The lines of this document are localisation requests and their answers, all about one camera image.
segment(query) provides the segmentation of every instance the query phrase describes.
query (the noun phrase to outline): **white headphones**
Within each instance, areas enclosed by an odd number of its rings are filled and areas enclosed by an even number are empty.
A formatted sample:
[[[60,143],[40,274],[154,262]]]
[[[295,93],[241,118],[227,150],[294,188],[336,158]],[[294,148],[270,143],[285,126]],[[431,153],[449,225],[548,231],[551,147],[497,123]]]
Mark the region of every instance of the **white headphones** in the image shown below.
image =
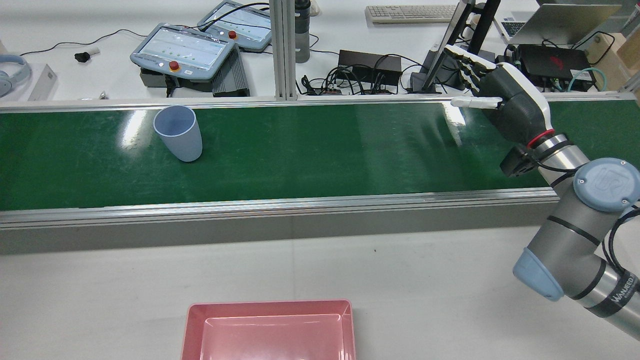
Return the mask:
[[[31,75],[31,67],[23,57],[17,55],[0,55],[0,63],[18,63],[22,65],[20,70],[11,76],[0,70],[0,97],[2,97],[12,88],[15,88],[17,83]]]

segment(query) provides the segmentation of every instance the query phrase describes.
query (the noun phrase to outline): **pink tray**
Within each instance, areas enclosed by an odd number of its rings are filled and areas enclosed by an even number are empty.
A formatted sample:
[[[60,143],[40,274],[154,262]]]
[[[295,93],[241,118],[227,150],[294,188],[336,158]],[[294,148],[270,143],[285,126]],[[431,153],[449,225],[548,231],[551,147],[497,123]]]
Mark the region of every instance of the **pink tray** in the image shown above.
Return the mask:
[[[182,360],[355,360],[348,300],[195,304]]]

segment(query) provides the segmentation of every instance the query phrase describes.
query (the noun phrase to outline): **blue cable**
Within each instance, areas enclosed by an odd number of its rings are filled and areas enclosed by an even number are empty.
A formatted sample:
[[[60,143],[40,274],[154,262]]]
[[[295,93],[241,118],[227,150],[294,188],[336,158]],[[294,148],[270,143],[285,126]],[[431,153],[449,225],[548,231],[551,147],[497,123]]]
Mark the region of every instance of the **blue cable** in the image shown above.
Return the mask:
[[[569,86],[567,86],[567,88],[566,88],[566,92],[570,92],[571,91],[571,87],[573,86],[573,82],[578,78],[578,76],[580,76],[580,74],[582,74],[585,71],[595,71],[595,72],[599,73],[600,75],[602,75],[603,82],[602,82],[602,89],[600,91],[607,90],[607,76],[604,74],[604,72],[602,72],[602,70],[596,69],[594,67],[588,67],[586,69],[582,69],[582,70],[578,71],[578,73],[576,75],[574,75],[574,77],[569,82]]]

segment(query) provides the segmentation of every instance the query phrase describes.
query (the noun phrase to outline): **light blue cup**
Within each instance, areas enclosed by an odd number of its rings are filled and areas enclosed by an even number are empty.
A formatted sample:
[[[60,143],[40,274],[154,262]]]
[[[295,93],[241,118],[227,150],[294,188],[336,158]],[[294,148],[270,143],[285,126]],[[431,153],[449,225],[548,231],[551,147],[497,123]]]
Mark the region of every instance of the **light blue cup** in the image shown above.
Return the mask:
[[[154,117],[154,130],[176,158],[190,162],[202,154],[202,136],[191,108],[173,105]]]

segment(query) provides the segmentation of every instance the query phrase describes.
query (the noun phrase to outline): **water bottle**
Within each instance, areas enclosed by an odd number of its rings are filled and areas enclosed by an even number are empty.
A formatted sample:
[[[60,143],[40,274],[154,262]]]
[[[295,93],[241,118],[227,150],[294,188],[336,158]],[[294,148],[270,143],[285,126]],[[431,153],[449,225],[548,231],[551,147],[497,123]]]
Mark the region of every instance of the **water bottle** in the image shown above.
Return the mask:
[[[309,13],[311,0],[296,0],[296,63],[309,60]]]

